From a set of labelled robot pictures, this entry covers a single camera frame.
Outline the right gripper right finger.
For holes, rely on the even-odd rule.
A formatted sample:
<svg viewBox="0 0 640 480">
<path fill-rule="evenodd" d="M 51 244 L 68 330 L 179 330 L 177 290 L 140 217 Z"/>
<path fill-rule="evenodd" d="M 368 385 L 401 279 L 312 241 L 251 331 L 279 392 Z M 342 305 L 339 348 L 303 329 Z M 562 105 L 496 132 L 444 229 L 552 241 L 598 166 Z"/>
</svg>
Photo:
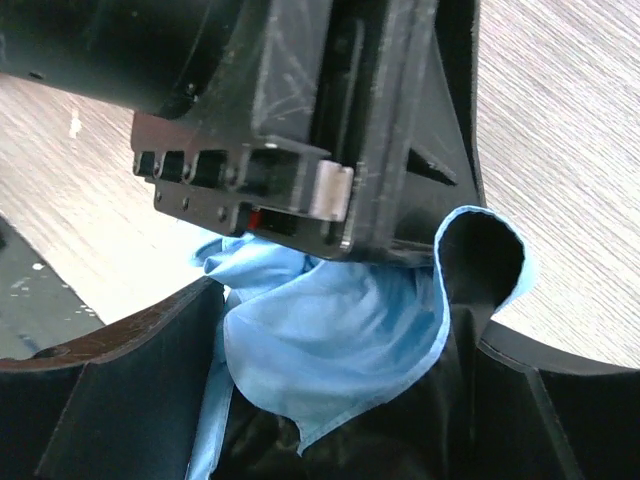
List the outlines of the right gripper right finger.
<svg viewBox="0 0 640 480">
<path fill-rule="evenodd" d="M 639 372 L 570 354 L 484 307 L 451 310 L 459 397 L 443 441 L 444 479 L 636 479 Z"/>
</svg>

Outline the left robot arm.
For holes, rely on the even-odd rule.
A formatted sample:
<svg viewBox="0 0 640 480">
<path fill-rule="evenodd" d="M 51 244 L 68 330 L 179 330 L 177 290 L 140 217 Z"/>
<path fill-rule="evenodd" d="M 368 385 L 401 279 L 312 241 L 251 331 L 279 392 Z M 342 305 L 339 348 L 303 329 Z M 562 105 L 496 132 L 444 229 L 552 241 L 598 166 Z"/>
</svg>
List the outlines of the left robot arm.
<svg viewBox="0 0 640 480">
<path fill-rule="evenodd" d="M 485 204 L 476 1 L 5 1 L 4 74 L 129 108 L 155 208 L 429 267 Z"/>
</svg>

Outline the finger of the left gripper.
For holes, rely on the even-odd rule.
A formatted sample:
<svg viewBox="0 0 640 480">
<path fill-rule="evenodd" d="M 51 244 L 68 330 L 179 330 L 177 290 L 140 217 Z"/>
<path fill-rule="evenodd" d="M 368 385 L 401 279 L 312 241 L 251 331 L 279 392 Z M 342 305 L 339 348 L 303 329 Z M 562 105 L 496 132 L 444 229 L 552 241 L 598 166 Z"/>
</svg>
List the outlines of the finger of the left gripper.
<svg viewBox="0 0 640 480">
<path fill-rule="evenodd" d="M 436 4 L 413 101 L 416 115 L 394 232 L 414 250 L 414 263 L 432 259 L 436 230 L 450 212 L 485 203 L 475 131 L 479 10 L 477 1 Z"/>
</svg>

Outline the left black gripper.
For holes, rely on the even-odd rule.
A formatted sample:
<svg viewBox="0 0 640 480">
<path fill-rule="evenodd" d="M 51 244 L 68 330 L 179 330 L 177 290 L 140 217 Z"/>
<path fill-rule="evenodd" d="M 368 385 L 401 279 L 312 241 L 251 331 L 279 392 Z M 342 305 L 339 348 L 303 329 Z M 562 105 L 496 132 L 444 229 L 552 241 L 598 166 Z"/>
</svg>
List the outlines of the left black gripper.
<svg viewBox="0 0 640 480">
<path fill-rule="evenodd" d="M 249 1 L 191 109 L 136 114 L 155 208 L 334 261 L 428 263 L 399 232 L 433 1 Z"/>
</svg>

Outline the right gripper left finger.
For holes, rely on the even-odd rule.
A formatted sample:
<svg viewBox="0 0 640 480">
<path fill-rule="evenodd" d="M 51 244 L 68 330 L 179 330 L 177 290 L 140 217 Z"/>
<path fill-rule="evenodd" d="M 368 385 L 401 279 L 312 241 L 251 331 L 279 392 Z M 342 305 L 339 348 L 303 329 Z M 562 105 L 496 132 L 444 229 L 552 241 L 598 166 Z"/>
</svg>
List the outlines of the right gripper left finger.
<svg viewBox="0 0 640 480">
<path fill-rule="evenodd" d="M 1 363 L 5 479 L 181 479 L 212 361 L 222 286 Z"/>
</svg>

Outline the light blue folding umbrella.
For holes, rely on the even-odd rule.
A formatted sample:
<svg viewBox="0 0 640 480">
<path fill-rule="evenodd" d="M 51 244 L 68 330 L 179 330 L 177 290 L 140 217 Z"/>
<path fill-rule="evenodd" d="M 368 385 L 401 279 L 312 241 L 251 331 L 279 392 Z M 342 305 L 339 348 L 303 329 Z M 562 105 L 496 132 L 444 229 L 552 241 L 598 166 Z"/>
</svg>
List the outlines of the light blue folding umbrella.
<svg viewBox="0 0 640 480">
<path fill-rule="evenodd" d="M 193 265 L 229 288 L 190 479 L 215 471 L 234 392 L 291 420 L 308 448 L 391 401 L 442 357 L 454 281 L 484 287 L 498 312 L 532 282 L 529 249 L 494 211 L 462 206 L 434 237 L 434 263 L 406 268 L 322 260 L 247 234 L 194 232 Z"/>
</svg>

